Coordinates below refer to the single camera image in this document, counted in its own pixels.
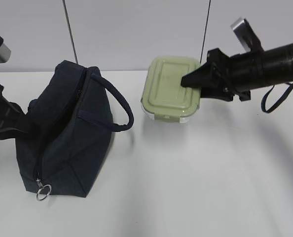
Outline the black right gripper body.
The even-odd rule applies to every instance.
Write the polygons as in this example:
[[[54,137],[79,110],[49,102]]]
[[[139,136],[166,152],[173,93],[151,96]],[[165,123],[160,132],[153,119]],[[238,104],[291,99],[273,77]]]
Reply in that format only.
[[[230,60],[219,48],[212,49],[207,53],[206,63],[200,67],[201,98],[218,99],[226,102],[233,101],[235,95],[240,101],[249,101],[249,90],[239,92],[234,88],[230,78]]]

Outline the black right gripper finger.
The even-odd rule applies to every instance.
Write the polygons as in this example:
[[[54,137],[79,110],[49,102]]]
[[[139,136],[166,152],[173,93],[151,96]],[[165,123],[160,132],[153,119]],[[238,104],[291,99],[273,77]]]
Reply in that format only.
[[[215,82],[212,76],[212,64],[209,62],[205,63],[195,71],[183,76],[181,86],[191,88],[213,88],[215,86]]]

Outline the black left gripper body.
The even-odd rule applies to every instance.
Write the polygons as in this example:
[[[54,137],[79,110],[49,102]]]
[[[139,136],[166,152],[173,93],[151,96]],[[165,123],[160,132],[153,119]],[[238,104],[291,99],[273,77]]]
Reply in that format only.
[[[18,117],[18,138],[37,138],[40,136],[40,127],[32,118],[24,113]]]

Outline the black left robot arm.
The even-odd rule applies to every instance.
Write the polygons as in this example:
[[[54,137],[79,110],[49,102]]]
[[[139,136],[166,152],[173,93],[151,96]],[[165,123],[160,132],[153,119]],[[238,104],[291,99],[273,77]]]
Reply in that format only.
[[[4,87],[0,84],[0,140],[12,138],[34,138],[40,128],[25,114],[21,107],[3,97]]]

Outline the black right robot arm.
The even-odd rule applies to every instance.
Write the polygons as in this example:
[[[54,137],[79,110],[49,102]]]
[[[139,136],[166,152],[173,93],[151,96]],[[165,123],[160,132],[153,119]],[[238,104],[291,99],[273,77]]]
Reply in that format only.
[[[251,90],[293,82],[293,43],[231,57],[215,48],[204,65],[182,77],[181,86],[199,88],[202,98],[251,99]]]

